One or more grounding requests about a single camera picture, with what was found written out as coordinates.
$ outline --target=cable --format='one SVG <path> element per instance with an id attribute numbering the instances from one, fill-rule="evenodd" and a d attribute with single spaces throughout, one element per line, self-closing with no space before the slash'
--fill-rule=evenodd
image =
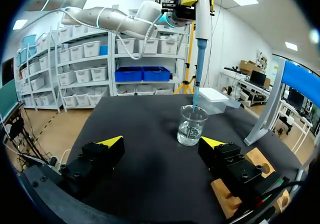
<path id="1" fill-rule="evenodd" d="M 205 86 L 206 81 L 207 81 L 207 78 L 209 77 L 209 67 L 210 67 L 212 43 L 213 43 L 214 33 L 215 33 L 216 27 L 217 27 L 217 25 L 218 25 L 220 13 L 221 13 L 221 8 L 222 8 L 221 5 L 222 5 L 222 0 L 221 0 L 221 2 L 220 2 L 219 14 L 218 14 L 218 17 L 217 17 L 217 19 L 216 19 L 216 23 L 215 23 L 215 25 L 214 25 L 213 31 L 212 31 L 212 33 L 211 33 L 211 43 L 210 43 L 210 52 L 209 52 L 208 67 L 207 67 L 207 70 L 206 70 L 206 75 L 205 75 L 205 79 L 204 79 L 203 86 Z"/>

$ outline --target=electronic equipment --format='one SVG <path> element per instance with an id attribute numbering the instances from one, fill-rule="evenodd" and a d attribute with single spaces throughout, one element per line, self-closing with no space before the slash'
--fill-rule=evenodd
<path id="1" fill-rule="evenodd" d="M 267 76 L 265 74 L 262 74 L 258 71 L 253 70 L 249 82 L 254 84 L 257 87 L 263 87 L 265 84 L 266 78 Z"/>
<path id="2" fill-rule="evenodd" d="M 296 108 L 298 111 L 302 109 L 302 105 L 304 103 L 305 96 L 300 94 L 297 90 L 290 87 L 289 96 L 287 98 L 287 102 Z"/>

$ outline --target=clear liquid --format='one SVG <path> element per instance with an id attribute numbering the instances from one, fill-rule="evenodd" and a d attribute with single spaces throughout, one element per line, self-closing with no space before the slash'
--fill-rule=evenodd
<path id="1" fill-rule="evenodd" d="M 202 133 L 202 126 L 184 121 L 178 129 L 177 139 L 184 146 L 194 146 L 198 143 Z"/>

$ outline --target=yellow stand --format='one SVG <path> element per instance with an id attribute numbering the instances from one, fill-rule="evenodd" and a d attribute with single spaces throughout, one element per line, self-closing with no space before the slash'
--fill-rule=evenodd
<path id="1" fill-rule="evenodd" d="M 186 63 L 186 70 L 185 70 L 185 78 L 182 84 L 178 87 L 178 89 L 174 92 L 174 94 L 177 94 L 180 92 L 180 90 L 183 88 L 183 94 L 187 94 L 188 90 L 191 94 L 194 93 L 195 85 L 193 85 L 193 88 L 191 88 L 191 83 L 194 81 L 194 84 L 196 83 L 195 79 L 196 76 L 194 75 L 190 81 L 188 81 L 189 78 L 189 67 L 190 67 L 190 60 L 191 60 L 191 52 L 192 52 L 192 44 L 194 41 L 194 30 L 195 30 L 195 22 L 192 22 L 191 25 L 191 35 L 190 35 L 190 46 L 189 46 L 189 53 L 188 53 L 188 60 Z"/>

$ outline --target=black tabletop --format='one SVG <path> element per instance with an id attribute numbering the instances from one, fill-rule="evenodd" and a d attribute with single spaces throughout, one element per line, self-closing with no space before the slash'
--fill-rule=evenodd
<path id="1" fill-rule="evenodd" d="M 139 221 L 222 223 L 225 216 L 210 183 L 212 176 L 198 155 L 198 145 L 177 141 L 180 108 L 191 95 L 104 97 L 80 132 L 68 163 L 88 142 L 124 136 L 125 154 L 111 176 L 84 203 L 100 211 Z M 258 147 L 277 172 L 294 180 L 301 166 L 272 132 L 251 146 L 243 139 L 257 120 L 239 109 L 211 115 L 202 135 L 239 145 L 242 153 Z"/>

